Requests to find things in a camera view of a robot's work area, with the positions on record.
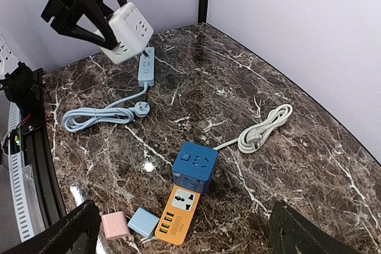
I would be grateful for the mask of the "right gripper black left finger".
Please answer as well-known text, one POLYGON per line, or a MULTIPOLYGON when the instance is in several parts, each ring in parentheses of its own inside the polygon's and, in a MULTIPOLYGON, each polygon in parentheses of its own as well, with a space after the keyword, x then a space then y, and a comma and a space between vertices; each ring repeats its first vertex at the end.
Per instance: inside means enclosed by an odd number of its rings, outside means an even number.
POLYGON ((47 230, 5 253, 95 253, 100 224, 99 208, 86 200, 47 230))

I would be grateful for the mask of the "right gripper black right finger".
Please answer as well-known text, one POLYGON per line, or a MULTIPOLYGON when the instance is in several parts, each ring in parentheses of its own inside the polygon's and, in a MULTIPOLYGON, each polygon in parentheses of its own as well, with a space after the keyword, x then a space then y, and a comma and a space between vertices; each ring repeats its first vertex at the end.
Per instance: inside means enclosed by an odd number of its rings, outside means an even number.
POLYGON ((358 253, 316 227, 283 200, 274 204, 270 232, 273 253, 358 253))

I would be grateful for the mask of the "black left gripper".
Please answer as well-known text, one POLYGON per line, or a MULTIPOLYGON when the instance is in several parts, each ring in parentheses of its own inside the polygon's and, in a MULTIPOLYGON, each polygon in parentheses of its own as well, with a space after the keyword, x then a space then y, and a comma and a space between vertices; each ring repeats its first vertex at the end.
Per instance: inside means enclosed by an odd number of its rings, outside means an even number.
MULTIPOLYGON (((116 0, 119 7, 127 0, 116 0)), ((118 42, 108 22, 114 12, 104 0, 49 0, 41 17, 60 35, 112 50, 118 42)))

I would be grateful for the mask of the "white cube socket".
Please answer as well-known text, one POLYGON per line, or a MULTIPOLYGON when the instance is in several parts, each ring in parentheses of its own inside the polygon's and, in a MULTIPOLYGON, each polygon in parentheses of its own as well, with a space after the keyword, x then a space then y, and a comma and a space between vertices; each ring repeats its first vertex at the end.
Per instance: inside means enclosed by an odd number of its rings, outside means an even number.
POLYGON ((117 46, 112 50, 100 49, 114 64, 141 54, 154 33, 152 26, 132 2, 116 10, 108 24, 114 32, 117 46))

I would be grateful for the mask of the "light blue charger plug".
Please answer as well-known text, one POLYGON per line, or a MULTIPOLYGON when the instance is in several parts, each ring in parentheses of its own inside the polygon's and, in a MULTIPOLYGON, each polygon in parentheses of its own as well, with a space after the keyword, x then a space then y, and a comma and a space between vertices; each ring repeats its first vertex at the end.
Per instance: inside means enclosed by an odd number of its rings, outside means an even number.
POLYGON ((160 219, 156 215, 140 207, 133 214, 127 226, 143 238, 150 239, 154 235, 159 221, 160 219))

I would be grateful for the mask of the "orange power strip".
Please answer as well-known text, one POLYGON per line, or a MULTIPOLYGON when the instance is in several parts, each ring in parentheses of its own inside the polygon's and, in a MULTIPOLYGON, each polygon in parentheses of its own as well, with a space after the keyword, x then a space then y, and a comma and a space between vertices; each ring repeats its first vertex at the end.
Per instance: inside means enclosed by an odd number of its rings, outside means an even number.
POLYGON ((200 196, 200 193, 174 185, 156 227, 156 238, 177 246, 183 244, 200 196))

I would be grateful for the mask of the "dark blue cube socket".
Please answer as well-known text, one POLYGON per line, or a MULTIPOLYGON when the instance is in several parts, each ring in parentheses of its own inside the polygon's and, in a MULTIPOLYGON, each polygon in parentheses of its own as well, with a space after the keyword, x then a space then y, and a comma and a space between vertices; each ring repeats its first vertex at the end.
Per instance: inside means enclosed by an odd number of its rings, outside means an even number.
POLYGON ((172 167, 175 185, 202 195, 206 194, 217 158, 217 150, 184 142, 172 167))

